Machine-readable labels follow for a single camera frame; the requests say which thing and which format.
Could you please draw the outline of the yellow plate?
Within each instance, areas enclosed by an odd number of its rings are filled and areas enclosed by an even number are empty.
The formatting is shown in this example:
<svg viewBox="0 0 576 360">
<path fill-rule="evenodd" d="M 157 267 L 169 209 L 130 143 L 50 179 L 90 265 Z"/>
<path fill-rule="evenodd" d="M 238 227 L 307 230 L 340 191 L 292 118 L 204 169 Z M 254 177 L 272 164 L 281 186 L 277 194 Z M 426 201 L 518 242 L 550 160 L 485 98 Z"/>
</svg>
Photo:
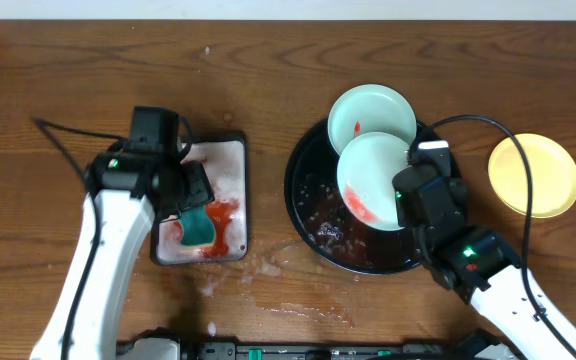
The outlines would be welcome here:
<svg viewBox="0 0 576 360">
<path fill-rule="evenodd" d="M 538 134 L 516 136 L 524 150 L 531 176 L 514 142 L 506 138 L 492 151 L 488 177 L 500 200 L 517 213 L 527 210 L 528 189 L 533 189 L 531 216 L 551 218 L 576 201 L 576 163 L 557 142 Z"/>
</svg>

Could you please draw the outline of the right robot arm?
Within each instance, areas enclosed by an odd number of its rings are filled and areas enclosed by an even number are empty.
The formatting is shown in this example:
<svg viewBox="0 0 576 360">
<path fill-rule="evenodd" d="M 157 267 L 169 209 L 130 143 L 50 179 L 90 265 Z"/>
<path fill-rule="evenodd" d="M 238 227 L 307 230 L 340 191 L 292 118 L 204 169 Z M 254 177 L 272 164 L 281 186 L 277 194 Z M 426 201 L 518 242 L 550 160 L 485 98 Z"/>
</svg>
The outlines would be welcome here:
<svg viewBox="0 0 576 360">
<path fill-rule="evenodd" d="M 494 324 L 527 359 L 576 359 L 576 327 L 493 230 L 469 225 L 465 187 L 431 165 L 395 175 L 399 222 L 412 231 L 434 281 Z"/>
</svg>

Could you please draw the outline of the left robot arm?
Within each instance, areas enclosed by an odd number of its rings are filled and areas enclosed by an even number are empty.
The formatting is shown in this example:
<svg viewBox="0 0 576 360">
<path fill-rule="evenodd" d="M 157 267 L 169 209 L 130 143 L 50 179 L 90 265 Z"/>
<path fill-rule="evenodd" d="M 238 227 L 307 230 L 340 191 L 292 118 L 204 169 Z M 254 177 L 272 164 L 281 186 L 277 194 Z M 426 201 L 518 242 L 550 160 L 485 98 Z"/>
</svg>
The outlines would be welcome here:
<svg viewBox="0 0 576 360">
<path fill-rule="evenodd" d="M 99 154 L 75 253 L 34 359 L 115 359 L 136 257 L 153 225 L 214 198 L 203 165 L 166 155 Z"/>
</svg>

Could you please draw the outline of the green yellow sponge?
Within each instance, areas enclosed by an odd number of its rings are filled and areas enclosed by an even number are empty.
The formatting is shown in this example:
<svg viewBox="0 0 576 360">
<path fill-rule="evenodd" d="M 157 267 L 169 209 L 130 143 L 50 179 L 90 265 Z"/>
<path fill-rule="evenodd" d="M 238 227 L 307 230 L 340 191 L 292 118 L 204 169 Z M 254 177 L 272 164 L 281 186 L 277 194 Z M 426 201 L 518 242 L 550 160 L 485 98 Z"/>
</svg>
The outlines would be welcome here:
<svg viewBox="0 0 576 360">
<path fill-rule="evenodd" d="M 183 229 L 182 247 L 207 247 L 215 242 L 216 229 L 205 206 L 183 212 L 179 223 Z"/>
</svg>

